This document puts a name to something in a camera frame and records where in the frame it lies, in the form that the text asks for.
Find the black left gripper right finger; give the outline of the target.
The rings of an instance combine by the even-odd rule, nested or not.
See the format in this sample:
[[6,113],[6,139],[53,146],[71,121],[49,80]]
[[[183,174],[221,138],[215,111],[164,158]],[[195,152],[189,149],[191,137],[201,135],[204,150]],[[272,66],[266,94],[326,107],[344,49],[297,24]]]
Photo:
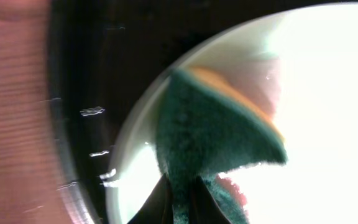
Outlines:
[[189,221],[190,224],[231,224],[201,177],[191,183]]

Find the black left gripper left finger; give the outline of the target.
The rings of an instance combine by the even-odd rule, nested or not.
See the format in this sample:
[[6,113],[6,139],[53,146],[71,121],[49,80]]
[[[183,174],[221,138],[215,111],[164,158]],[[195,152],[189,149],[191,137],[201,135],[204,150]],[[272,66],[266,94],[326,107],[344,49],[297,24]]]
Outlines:
[[170,181],[164,174],[143,206],[127,224],[173,224],[172,204]]

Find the green yellow sponge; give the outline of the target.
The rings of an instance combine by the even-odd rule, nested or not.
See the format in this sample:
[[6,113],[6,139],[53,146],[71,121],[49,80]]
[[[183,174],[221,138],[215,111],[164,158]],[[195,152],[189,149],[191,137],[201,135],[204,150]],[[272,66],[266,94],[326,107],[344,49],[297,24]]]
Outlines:
[[175,69],[162,96],[155,146],[173,191],[173,219],[190,221],[190,185],[205,184],[223,215],[247,223],[241,202],[218,175],[244,166],[287,161],[283,136],[271,119],[216,73]]

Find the light green plate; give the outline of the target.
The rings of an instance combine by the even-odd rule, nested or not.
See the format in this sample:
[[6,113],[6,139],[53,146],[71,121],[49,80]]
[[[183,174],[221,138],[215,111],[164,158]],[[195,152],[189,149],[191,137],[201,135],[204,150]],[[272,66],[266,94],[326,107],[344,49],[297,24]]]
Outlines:
[[216,73],[264,112],[287,161],[218,179],[247,223],[358,223],[358,2],[279,12],[234,26],[168,67],[129,114],[106,181],[110,223],[128,223],[164,174],[155,138],[175,69]]

